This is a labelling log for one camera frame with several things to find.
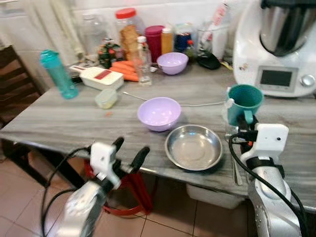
table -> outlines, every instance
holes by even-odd
[[[233,181],[232,162],[224,140],[222,105],[182,107],[177,126],[206,126],[215,131],[223,143],[223,157],[216,167],[191,172],[178,168],[167,158],[164,142],[169,131],[152,132],[138,121],[137,109],[143,101],[122,94],[127,91],[147,99],[167,96],[180,104],[218,102],[225,99],[226,88],[235,83],[232,72],[226,68],[210,71],[193,65],[178,75],[167,76],[162,72],[153,75],[150,87],[125,83],[118,91],[117,103],[108,111],[99,109],[94,103],[94,97],[100,92],[96,89],[78,85],[79,96],[65,100],[56,87],[52,88],[2,129],[0,137],[42,151],[66,154],[94,141],[112,143],[123,136],[125,142],[118,152],[123,162],[131,162],[138,150],[149,145],[151,151],[142,167],[143,172],[246,198],[247,184],[241,169],[243,185],[236,186]],[[282,123],[289,127],[287,145],[280,156],[285,179],[306,209],[316,212],[316,100],[313,96],[265,97],[257,118],[260,122]]]

teal water bottle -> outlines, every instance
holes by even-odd
[[[78,89],[65,71],[58,54],[52,50],[44,50],[40,54],[40,62],[53,79],[62,96],[65,99],[71,99],[78,95]]]

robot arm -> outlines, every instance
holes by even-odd
[[[240,143],[242,152],[240,161],[290,201],[291,189],[283,179],[278,158],[284,150],[288,128],[281,124],[256,123],[252,125],[253,129],[249,132],[244,121],[240,120],[239,124],[239,133],[236,137],[246,138]],[[248,186],[248,194],[255,209],[259,237],[301,236],[296,214],[265,184],[252,178]]]
[[[57,231],[57,237],[91,237],[95,222],[105,204],[108,193],[120,186],[120,180],[128,173],[136,173],[150,149],[144,147],[131,165],[122,165],[115,159],[123,138],[109,146],[94,143],[91,146],[90,165],[96,177],[74,192],[64,208],[64,219]]]

teal mug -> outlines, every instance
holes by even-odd
[[[264,97],[261,90],[244,84],[231,87],[227,96],[225,102],[227,119],[228,123],[233,126],[238,126],[237,118],[240,115],[244,115],[247,124],[251,124],[253,115],[261,106]]]

carrot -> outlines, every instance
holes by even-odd
[[[129,71],[132,71],[132,72],[135,71],[135,68],[134,68],[134,67],[129,66],[129,65],[125,65],[125,64],[120,63],[120,62],[114,62],[114,63],[112,63],[112,66],[113,66],[113,67],[116,67],[116,68],[122,68],[122,69],[124,69],[124,70],[129,70]]]
[[[131,74],[123,74],[124,80],[138,81],[138,77]]]
[[[128,66],[131,66],[131,67],[134,67],[134,63],[133,61],[119,61],[120,63],[123,63],[125,65],[128,65]]]
[[[114,71],[114,72],[118,72],[118,73],[123,73],[123,74],[129,74],[129,75],[136,76],[135,72],[132,72],[132,71],[129,71],[129,70],[125,70],[125,69],[122,69],[122,68],[111,67],[110,70]]]

